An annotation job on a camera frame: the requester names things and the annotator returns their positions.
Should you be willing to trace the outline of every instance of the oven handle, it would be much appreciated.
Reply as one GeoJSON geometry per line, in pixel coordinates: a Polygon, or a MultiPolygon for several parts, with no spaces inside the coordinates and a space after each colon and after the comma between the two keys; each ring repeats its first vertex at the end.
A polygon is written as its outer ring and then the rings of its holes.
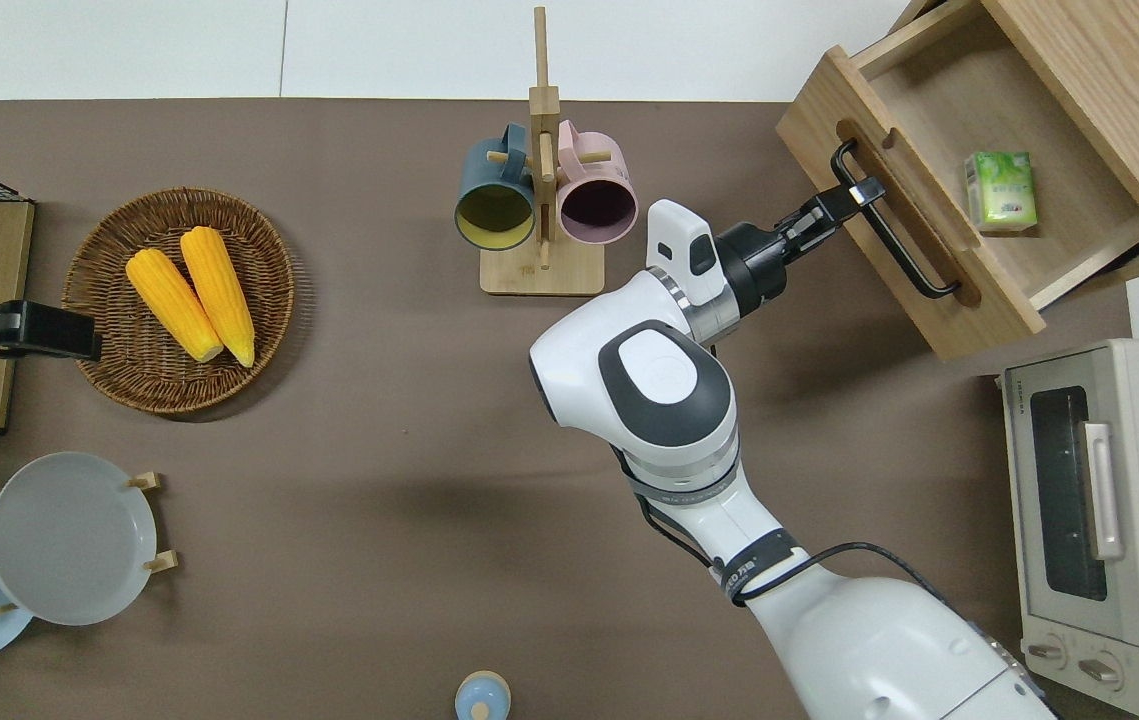
{"type": "Polygon", "coordinates": [[[1098,561],[1125,557],[1116,509],[1116,477],[1112,473],[1111,425],[1081,423],[1081,455],[1085,457],[1085,523],[1089,548],[1098,561]]]}

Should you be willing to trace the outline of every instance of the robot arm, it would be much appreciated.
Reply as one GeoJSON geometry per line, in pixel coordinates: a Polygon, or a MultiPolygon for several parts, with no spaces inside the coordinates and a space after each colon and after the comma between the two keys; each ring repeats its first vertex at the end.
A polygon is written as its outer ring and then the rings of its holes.
{"type": "Polygon", "coordinates": [[[646,518],[755,614],[814,720],[1049,719],[1025,671],[933,594],[808,556],[752,494],[734,384],[702,346],[778,296],[785,265],[880,195],[869,178],[773,231],[736,224],[715,238],[657,202],[650,268],[547,329],[528,351],[534,378],[556,423],[609,442],[646,518]]]}

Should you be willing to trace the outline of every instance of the green tissue package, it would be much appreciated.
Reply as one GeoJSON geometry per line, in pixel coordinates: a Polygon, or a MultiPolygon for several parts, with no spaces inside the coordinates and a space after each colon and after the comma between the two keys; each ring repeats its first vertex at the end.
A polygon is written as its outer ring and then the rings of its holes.
{"type": "Polygon", "coordinates": [[[1016,232],[1036,223],[1026,152],[975,152],[965,161],[970,220],[980,231],[1016,232]]]}

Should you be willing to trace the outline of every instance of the yellow corn cob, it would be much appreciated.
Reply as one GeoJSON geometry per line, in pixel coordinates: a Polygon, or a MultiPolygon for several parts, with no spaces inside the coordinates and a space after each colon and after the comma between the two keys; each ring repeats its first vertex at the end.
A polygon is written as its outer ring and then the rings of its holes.
{"type": "Polygon", "coordinates": [[[216,229],[195,227],[182,236],[182,260],[191,273],[208,321],[227,350],[245,368],[253,366],[253,319],[236,279],[227,246],[216,229]]]}
{"type": "Polygon", "coordinates": [[[206,363],[222,352],[222,342],[218,341],[218,333],[208,324],[191,286],[163,252],[154,247],[139,249],[125,263],[125,275],[173,339],[197,363],[206,363]]]}

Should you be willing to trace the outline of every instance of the wooden mug tree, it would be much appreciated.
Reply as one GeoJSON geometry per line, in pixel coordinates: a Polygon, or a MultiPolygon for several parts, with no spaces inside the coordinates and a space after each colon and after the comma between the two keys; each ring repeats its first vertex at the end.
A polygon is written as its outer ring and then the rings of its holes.
{"type": "MultiPolygon", "coordinates": [[[[605,248],[565,236],[556,219],[560,89],[547,83],[547,11],[533,9],[538,83],[528,89],[528,167],[533,236],[513,249],[481,252],[481,289],[491,295],[596,295],[605,287],[605,248]]],[[[491,152],[492,161],[506,159],[491,152]]],[[[583,158],[583,161],[608,159],[583,158]]]]}

